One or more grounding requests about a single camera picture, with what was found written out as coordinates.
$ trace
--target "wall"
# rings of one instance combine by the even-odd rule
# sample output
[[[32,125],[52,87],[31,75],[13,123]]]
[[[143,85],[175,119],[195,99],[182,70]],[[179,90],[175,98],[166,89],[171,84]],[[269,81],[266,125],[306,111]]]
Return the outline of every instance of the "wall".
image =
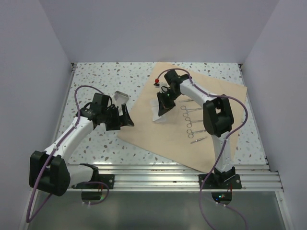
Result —
[[[280,0],[243,65],[269,163],[296,229],[307,229],[307,0]]]
[[[73,62],[243,63],[278,0],[40,0]]]
[[[18,229],[29,158],[51,142],[70,63],[37,0],[0,1],[1,229]]]

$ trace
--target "speckled tabletop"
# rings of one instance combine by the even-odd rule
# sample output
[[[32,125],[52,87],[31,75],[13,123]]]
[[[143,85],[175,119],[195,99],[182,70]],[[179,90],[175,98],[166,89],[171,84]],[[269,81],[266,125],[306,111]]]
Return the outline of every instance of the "speckled tabletop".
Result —
[[[204,73],[213,78],[243,85],[237,63],[172,63],[182,68]],[[127,103],[130,110],[140,95],[155,63],[78,63],[72,79],[70,92],[58,130],[58,137],[71,124],[76,114],[74,91],[80,85],[92,85],[105,94],[121,91],[130,96]],[[83,106],[93,98],[95,90],[82,88],[78,101]],[[234,164],[266,165],[265,154],[251,113],[247,124],[241,129],[237,143]],[[106,132],[98,126],[89,134],[72,154],[70,164],[177,164],[167,158],[129,144],[117,138],[117,131]]]

